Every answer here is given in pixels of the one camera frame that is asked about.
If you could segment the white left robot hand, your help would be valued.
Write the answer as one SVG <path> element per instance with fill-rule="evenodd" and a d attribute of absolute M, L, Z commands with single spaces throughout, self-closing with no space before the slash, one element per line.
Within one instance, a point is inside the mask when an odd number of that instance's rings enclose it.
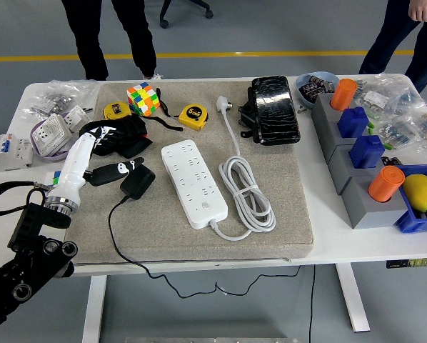
<path fill-rule="evenodd" d="M 67 214 L 75 212 L 81 203 L 79 190 L 85 183 L 96 187 L 127 176 L 143 162 L 135 156 L 151 143 L 145 123 L 135 123 L 129 117 L 86 124 L 69 150 L 59 182 L 47 194 L 45 206 Z M 125 157 L 126 161 L 87 170 L 93 154 L 105 156 L 113 152 Z"/>

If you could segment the person's hand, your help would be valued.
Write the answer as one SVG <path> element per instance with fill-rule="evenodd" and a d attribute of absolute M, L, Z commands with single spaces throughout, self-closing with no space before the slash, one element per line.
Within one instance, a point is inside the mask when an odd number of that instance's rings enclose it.
<path fill-rule="evenodd" d="M 413 21 L 427 22 L 427 0 L 410 0 L 408 16 Z"/>

